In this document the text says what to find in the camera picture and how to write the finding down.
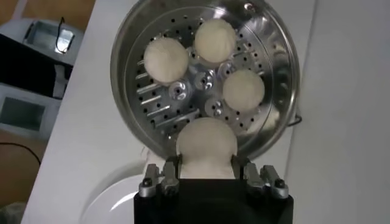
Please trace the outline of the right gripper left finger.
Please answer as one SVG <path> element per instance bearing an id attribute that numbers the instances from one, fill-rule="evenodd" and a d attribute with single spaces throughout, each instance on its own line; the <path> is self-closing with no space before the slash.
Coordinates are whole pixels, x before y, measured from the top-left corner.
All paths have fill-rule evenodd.
<path id="1" fill-rule="evenodd" d="M 180 155 L 170 156 L 164 163 L 162 171 L 155 163 L 146 165 L 144 178 L 138 187 L 138 194 L 142 198 L 152 198 L 158 190 L 164 196 L 172 197 L 179 191 Z"/>

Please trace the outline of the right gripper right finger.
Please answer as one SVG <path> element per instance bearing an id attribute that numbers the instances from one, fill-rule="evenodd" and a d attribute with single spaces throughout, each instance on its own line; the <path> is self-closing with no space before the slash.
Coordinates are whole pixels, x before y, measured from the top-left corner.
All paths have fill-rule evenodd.
<path id="1" fill-rule="evenodd" d="M 234 177 L 244 180 L 250 194 L 272 198 L 288 198 L 289 188 L 271 165 L 264 165 L 260 170 L 249 159 L 235 155 L 231 158 Z"/>

